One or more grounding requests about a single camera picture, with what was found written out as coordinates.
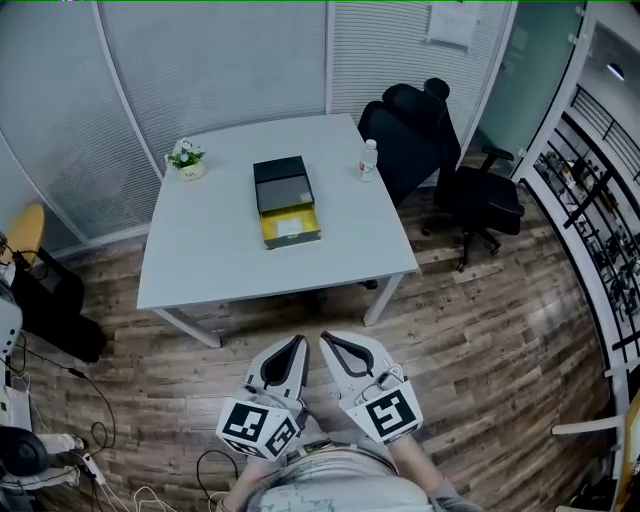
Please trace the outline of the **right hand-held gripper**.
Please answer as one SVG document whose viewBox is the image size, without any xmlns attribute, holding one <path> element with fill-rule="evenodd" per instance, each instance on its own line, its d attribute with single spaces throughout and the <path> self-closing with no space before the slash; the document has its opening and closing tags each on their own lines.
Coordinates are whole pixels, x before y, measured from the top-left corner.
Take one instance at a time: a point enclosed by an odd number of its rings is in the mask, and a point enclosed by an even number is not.
<svg viewBox="0 0 640 512">
<path fill-rule="evenodd" d="M 324 331 L 319 346 L 342 396 L 339 407 L 374 442 L 389 444 L 422 425 L 414 389 L 381 342 L 352 331 Z M 358 390 L 365 377 L 373 379 Z"/>
</svg>

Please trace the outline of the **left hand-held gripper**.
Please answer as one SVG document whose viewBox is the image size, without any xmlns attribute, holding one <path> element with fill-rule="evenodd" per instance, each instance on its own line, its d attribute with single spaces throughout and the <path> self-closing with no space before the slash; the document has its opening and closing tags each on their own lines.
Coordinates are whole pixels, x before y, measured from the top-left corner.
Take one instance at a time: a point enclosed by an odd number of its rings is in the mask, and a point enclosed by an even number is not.
<svg viewBox="0 0 640 512">
<path fill-rule="evenodd" d="M 247 457 L 277 461 L 298 438 L 306 406 L 309 345 L 304 336 L 272 344 L 250 363 L 244 384 L 223 404 L 216 435 Z"/>
</svg>

